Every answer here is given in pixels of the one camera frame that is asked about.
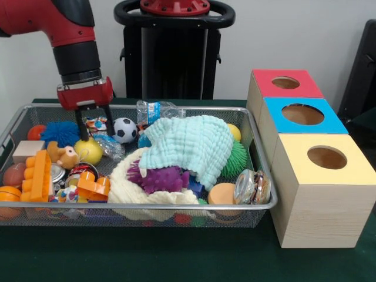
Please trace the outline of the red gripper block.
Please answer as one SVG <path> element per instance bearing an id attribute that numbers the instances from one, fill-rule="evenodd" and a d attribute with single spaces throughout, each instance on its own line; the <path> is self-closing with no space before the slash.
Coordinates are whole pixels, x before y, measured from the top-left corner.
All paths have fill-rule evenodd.
<path id="1" fill-rule="evenodd" d="M 115 134 L 113 118 L 109 107 L 109 104 L 113 99 L 113 88 L 110 77 L 107 76 L 106 78 L 73 85 L 58 85 L 57 95 L 59 103 L 64 109 L 75 110 L 76 123 L 82 141 L 88 141 L 89 135 L 82 119 L 82 111 L 79 109 L 81 106 L 102 106 L 107 118 L 107 134 L 109 136 Z"/>

